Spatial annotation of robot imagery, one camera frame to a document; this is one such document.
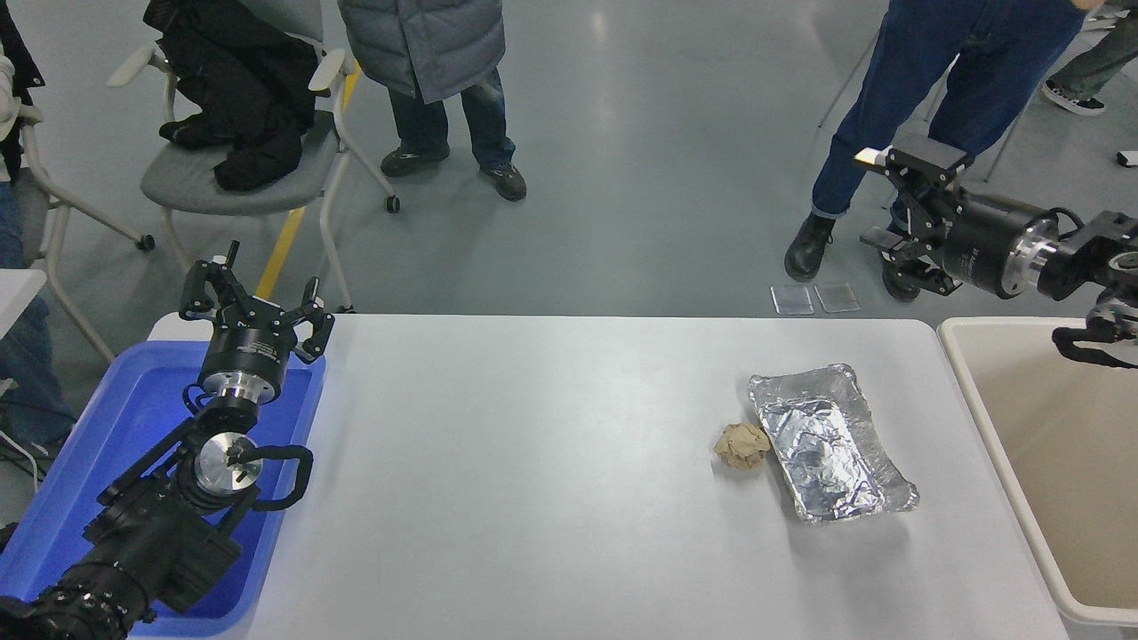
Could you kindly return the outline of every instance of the black jacket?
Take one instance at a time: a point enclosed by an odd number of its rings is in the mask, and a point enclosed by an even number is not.
[[[232,142],[214,167],[217,184],[244,191],[289,173],[300,162],[300,137],[312,126],[316,69],[311,44],[262,22],[237,0],[152,0],[143,15],[178,90],[201,113],[166,123],[158,133],[185,148]]]

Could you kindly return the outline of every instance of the gray chair seat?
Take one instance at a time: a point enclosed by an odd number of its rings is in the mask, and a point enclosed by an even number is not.
[[[190,151],[166,145],[142,177],[142,194],[162,206],[212,215],[259,215],[302,207],[320,196],[336,159],[339,141],[332,131],[332,114],[318,110],[304,136],[300,165],[251,191],[225,191],[217,186],[213,167],[225,159],[229,146]]]

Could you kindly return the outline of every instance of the blue plastic tray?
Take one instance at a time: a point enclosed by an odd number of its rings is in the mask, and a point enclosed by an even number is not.
[[[115,360],[0,553],[0,594],[35,598],[91,549],[83,527],[102,509],[96,495],[189,416],[182,388],[197,380],[205,352],[206,343],[147,342]],[[280,397],[261,409],[257,426],[249,432],[254,442],[304,444],[323,378],[323,360],[305,366],[290,358]],[[295,462],[266,461],[257,481],[261,497],[287,495],[295,467]],[[214,590],[183,615],[155,602],[158,620],[137,625],[135,631],[203,637],[229,629],[261,592],[282,517],[283,511],[250,511],[233,532],[241,556]]]

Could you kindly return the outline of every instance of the chair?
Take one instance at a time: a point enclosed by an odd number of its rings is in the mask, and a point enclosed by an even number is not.
[[[299,166],[271,184],[246,192],[223,191],[214,179],[213,167],[225,158],[226,148],[190,151],[168,143],[143,175],[142,192],[159,205],[171,248],[187,271],[191,263],[174,231],[173,211],[207,215],[265,215],[303,207],[318,197],[323,197],[320,235],[332,276],[344,296],[340,310],[352,311],[352,296],[332,238],[330,215],[353,157],[363,164],[388,194],[385,200],[387,211],[399,211],[399,199],[390,183],[361,153],[344,125],[345,80],[355,73],[355,60],[344,49],[324,48],[319,0],[242,0],[242,3],[258,18],[315,47],[321,61],[312,75],[308,90],[324,96],[330,92],[331,110],[316,109],[315,123],[304,136]],[[131,55],[107,84],[126,85],[148,65],[166,75],[165,117],[166,122],[172,122],[178,77],[156,46],[143,47]]]
[[[16,203],[24,219],[24,264],[31,266],[36,260],[44,261],[48,286],[51,287],[59,305],[63,306],[64,312],[67,313],[86,340],[91,343],[91,346],[109,364],[114,361],[115,353],[110,351],[107,343],[79,310],[75,301],[64,289],[59,279],[59,260],[63,256],[64,238],[67,233],[71,212],[75,210],[124,236],[143,252],[154,248],[154,236],[140,235],[130,227],[116,222],[79,196],[56,184],[48,177],[47,170],[40,162],[40,148],[35,140],[35,125],[43,122],[43,114],[40,109],[30,105],[20,106],[17,122],[19,123],[20,143],[24,146],[24,159],[27,163],[27,166],[20,170],[19,179],[14,183]],[[50,210],[55,210],[56,213],[49,231],[47,229],[47,212]],[[47,236],[46,247],[43,246],[44,236]]]

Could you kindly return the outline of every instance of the person's leg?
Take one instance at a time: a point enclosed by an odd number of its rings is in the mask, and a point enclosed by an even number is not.
[[[1086,13],[1070,0],[1013,0],[978,25],[948,76],[929,137],[979,156],[1026,106]]]
[[[11,187],[0,182],[0,269],[23,269],[19,210]],[[0,380],[19,385],[0,396],[8,435],[23,442],[51,443],[65,436],[74,419],[51,370],[48,305],[40,296],[0,339]]]
[[[526,179],[513,166],[516,146],[505,134],[505,93],[495,68],[484,80],[462,91],[462,110],[470,128],[470,147],[483,173],[508,200],[526,197]]]
[[[1074,100],[1092,98],[1127,63],[1138,57],[1138,10],[1114,23],[1098,44],[1067,63],[1052,75],[1066,97]]]
[[[865,175],[853,156],[888,146],[929,95],[967,36],[980,0],[891,0],[857,101],[842,118],[811,190],[806,218],[783,257],[786,273],[813,280],[834,221]]]
[[[446,137],[448,125],[442,101],[424,104],[421,97],[407,96],[388,89],[395,131],[399,148],[384,157],[379,170],[386,175],[406,175],[428,163],[446,159],[451,155]]]
[[[505,93],[497,69],[462,91],[462,110],[470,128],[470,146],[479,166],[502,169],[517,148],[505,134]]]

